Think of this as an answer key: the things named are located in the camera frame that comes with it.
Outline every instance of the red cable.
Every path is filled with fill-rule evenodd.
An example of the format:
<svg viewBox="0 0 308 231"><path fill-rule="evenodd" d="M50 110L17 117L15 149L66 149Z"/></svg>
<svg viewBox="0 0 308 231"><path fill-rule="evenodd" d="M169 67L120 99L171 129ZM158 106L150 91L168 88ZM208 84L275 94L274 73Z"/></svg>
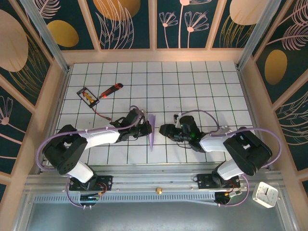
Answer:
<svg viewBox="0 0 308 231"><path fill-rule="evenodd" d="M98 116L100 116L100 117L102 117L102 118L105 118L105 119L108 119L109 121L111 121L111 118L109 118L109 117L106 117L106 116L104 116L104 115L101 115L101 114L99 114L99 113L97 113L96 112L96 110L92 107L92 110L95 112L95 114L97 114Z"/></svg>

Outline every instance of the brass knob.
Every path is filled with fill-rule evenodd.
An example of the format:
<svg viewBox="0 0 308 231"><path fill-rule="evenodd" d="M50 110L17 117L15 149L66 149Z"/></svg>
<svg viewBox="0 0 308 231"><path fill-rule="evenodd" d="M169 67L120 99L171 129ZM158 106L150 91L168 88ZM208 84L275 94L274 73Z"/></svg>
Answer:
<svg viewBox="0 0 308 231"><path fill-rule="evenodd" d="M163 193L163 189L158 187L156 189L156 193L159 194L159 195L162 194Z"/></svg>

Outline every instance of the white clock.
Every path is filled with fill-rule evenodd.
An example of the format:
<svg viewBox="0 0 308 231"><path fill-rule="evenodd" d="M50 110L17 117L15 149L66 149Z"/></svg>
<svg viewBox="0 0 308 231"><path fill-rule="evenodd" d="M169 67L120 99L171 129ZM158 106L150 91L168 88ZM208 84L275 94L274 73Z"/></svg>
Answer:
<svg viewBox="0 0 308 231"><path fill-rule="evenodd" d="M276 205L278 190L264 182L260 182L256 185L252 198L260 205L272 208Z"/></svg>

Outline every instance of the clock face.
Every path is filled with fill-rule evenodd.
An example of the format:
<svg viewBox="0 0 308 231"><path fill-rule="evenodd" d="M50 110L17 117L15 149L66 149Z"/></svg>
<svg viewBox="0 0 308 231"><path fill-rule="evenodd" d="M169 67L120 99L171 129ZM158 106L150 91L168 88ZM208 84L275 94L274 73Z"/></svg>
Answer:
<svg viewBox="0 0 308 231"><path fill-rule="evenodd" d="M256 198L264 203L275 206L278 197L278 191L265 183L259 184Z"/></svg>

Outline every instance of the purple triangular piece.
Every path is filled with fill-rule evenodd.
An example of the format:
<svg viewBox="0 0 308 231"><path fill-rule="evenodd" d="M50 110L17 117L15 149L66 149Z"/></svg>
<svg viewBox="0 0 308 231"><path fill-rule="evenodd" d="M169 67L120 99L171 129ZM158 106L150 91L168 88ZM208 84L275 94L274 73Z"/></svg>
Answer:
<svg viewBox="0 0 308 231"><path fill-rule="evenodd" d="M151 151L153 151L153 144L154 144L154 131L155 131L155 118L156 116L153 114L148 114L148 121L152 126L152 133L149 135L149 142L150 142L150 148Z"/></svg>

